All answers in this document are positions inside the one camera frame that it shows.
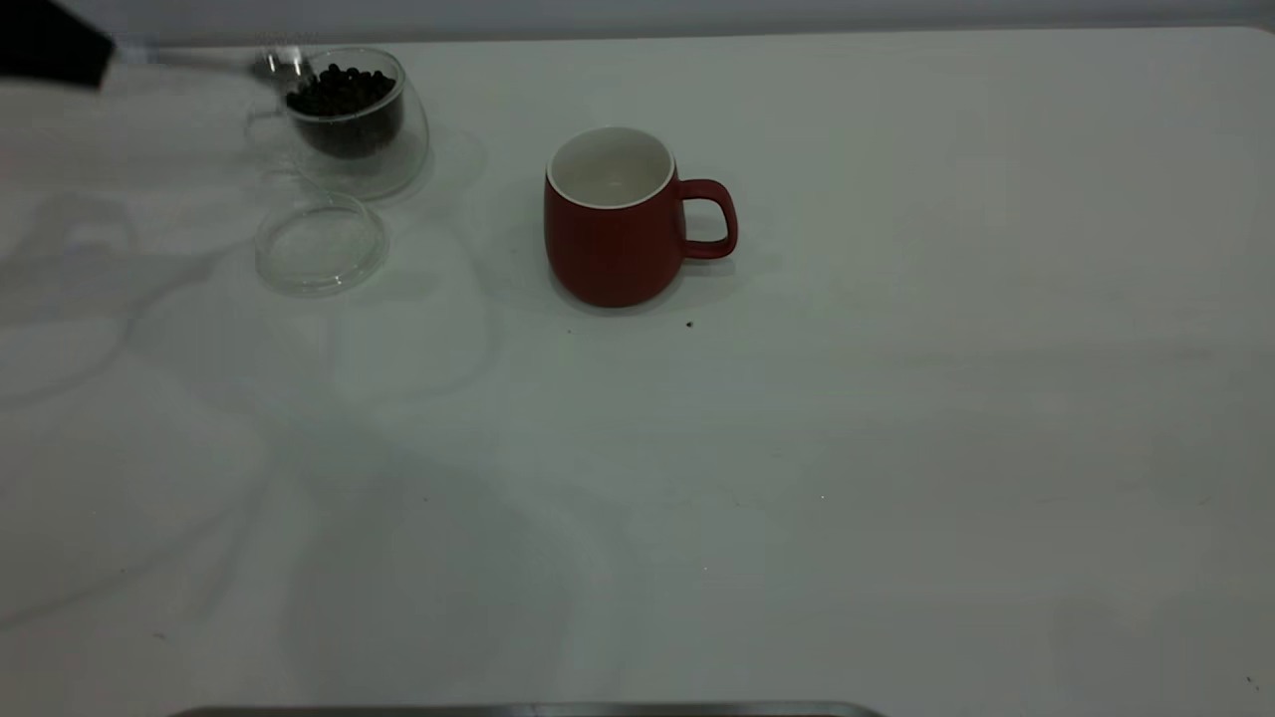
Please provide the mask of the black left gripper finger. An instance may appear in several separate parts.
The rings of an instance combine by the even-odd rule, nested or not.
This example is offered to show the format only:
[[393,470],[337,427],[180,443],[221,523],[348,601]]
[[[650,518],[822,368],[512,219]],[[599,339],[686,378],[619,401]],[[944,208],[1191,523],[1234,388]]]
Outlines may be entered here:
[[110,43],[3,45],[3,79],[78,91],[99,91],[110,66]]
[[59,1],[1,1],[4,56],[113,54],[113,40]]

